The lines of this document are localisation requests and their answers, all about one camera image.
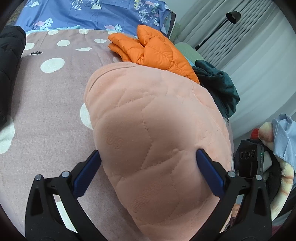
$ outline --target lamp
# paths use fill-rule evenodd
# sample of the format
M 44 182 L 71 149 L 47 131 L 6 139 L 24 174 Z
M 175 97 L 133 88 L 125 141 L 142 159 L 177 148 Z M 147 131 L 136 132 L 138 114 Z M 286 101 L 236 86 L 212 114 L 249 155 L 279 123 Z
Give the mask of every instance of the lamp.
M 238 20 L 241 19 L 241 14 L 240 12 L 237 11 L 233 11 L 233 12 L 228 12 L 226 14 L 226 20 L 224 22 L 222 22 L 204 41 L 202 41 L 199 45 L 197 45 L 194 49 L 197 51 L 211 36 L 213 36 L 215 34 L 215 32 L 217 32 L 220 28 L 222 28 L 222 26 L 227 23 L 227 21 L 236 24 L 238 22 Z

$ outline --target pink quilted garment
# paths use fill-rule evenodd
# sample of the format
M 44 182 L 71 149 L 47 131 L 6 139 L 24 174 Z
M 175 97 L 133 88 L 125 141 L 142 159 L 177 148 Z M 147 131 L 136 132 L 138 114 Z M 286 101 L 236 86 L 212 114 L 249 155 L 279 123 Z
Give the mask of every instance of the pink quilted garment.
M 91 76 L 84 102 L 103 168 L 139 229 L 151 241 L 189 241 L 219 201 L 196 150 L 230 170 L 229 135 L 208 91 L 172 72 L 123 62 Z

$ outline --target black lamp shade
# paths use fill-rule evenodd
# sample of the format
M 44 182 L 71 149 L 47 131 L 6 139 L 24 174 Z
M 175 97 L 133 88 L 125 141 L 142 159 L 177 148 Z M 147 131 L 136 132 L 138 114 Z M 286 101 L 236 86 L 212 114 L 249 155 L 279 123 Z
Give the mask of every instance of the black lamp shade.
M 236 24 L 238 20 L 241 18 L 240 12 L 233 11 L 233 12 L 228 12 L 226 14 L 226 18 L 228 19 L 229 22 Z

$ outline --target white curtain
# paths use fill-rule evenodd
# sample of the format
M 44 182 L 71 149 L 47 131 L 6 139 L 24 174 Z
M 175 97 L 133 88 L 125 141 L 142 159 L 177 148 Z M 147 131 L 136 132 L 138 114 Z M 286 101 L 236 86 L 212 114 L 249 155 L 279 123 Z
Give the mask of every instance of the white curtain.
M 280 113 L 293 115 L 296 34 L 276 4 L 271 0 L 199 0 L 195 5 L 199 4 L 196 15 L 187 19 L 178 37 L 193 47 L 221 23 L 227 12 L 235 9 L 242 14 L 237 24 L 227 23 L 199 49 L 205 60 L 231 77 L 240 95 L 236 113 L 230 118 L 234 138 L 241 138 Z

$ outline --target black puffer jacket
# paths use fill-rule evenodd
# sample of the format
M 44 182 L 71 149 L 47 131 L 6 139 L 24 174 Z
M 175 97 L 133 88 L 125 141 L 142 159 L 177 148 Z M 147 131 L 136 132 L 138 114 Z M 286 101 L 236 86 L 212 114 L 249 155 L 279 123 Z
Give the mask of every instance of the black puffer jacket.
M 26 34 L 20 26 L 5 26 L 0 33 L 0 130 L 7 121 L 12 82 L 26 45 Z

